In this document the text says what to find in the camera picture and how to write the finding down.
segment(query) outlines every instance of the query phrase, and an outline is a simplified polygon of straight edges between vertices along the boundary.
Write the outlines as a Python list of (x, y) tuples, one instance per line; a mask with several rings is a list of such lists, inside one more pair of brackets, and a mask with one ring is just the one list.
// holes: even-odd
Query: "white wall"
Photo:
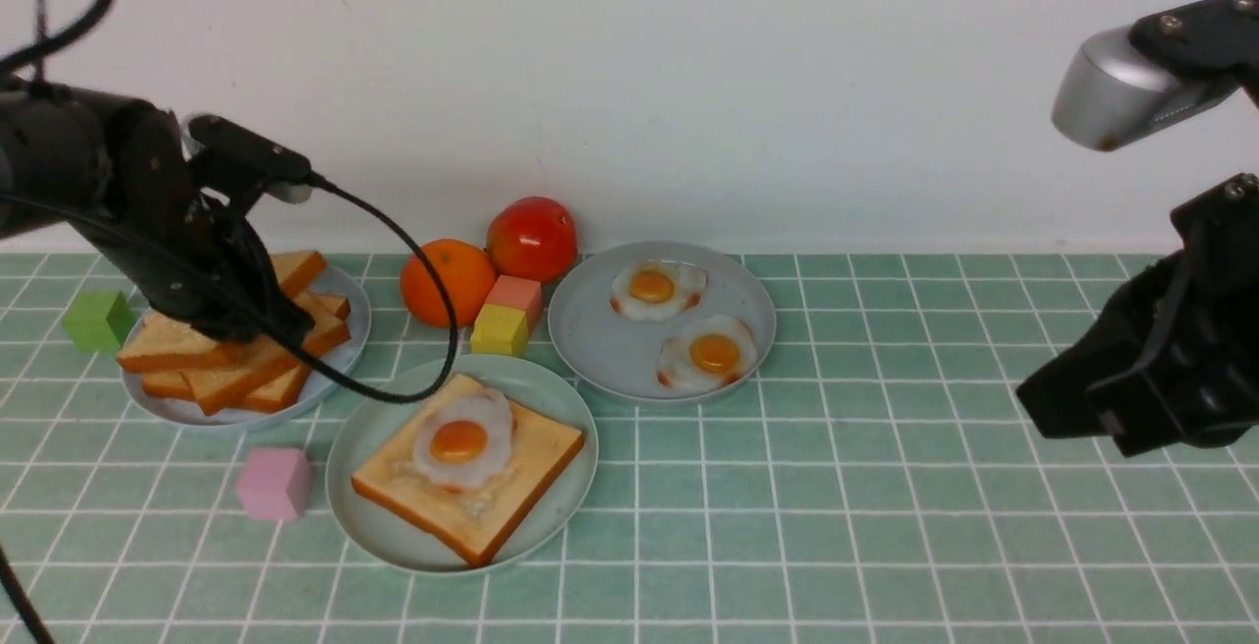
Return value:
[[(0, 3), (3, 48), (26, 43), (33, 0)], [(1084, 36), (1183, 3), (117, 0), (49, 72), (247, 123), (422, 240), (540, 192), (589, 250), (1158, 250), (1173, 205), (1254, 164), (1253, 106), (1109, 156), (1049, 111)], [(402, 249), (326, 197), (256, 223)]]

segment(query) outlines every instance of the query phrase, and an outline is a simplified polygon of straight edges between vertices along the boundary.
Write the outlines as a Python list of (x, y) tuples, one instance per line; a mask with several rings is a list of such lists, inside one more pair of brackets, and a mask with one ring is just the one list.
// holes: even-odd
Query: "plate of fried eggs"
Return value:
[(757, 371), (777, 330), (773, 299), (742, 263), (679, 242), (592, 255), (555, 287), (548, 330), (589, 385), (636, 402), (695, 402)]

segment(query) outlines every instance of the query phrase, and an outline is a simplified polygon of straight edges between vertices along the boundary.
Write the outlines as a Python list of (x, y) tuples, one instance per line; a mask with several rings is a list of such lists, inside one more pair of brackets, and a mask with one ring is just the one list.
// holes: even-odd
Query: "tomato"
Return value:
[(496, 215), (485, 244), (502, 275), (553, 282), (577, 259), (577, 224), (559, 201), (525, 196)]

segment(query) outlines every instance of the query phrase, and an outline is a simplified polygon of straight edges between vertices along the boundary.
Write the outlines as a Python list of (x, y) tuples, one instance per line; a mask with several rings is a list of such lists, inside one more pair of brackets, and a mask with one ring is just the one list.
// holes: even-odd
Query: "plate of toast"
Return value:
[[(387, 385), (414, 394), (441, 361)], [(327, 458), (327, 497), (345, 535), (407, 572), (485, 572), (528, 557), (585, 501), (598, 464), (594, 419), (548, 367), (461, 353), (413, 406), (366, 399)]]
[[(272, 254), (276, 280), (315, 318), (302, 348), (349, 374), (371, 331), (359, 282), (317, 250)], [(122, 384), (149, 414), (193, 430), (257, 430), (302, 415), (336, 384), (271, 336), (217, 342), (150, 308), (116, 355)]]

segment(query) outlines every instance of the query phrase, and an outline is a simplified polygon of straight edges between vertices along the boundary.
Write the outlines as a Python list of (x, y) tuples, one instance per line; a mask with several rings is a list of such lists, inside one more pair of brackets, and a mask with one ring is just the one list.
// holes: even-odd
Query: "stack of toast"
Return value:
[[(307, 291), (327, 268), (327, 259), (317, 250), (297, 250), (271, 255), (271, 263), (281, 291), (315, 318), (302, 348), (322, 357), (349, 342), (349, 299)], [(282, 411), (297, 401), (311, 375), (310, 366), (271, 336), (259, 335), (248, 345), (215, 342), (152, 311), (141, 322), (135, 338), (117, 352), (118, 366), (142, 376), (145, 394), (196, 402), (206, 416), (224, 408)]]

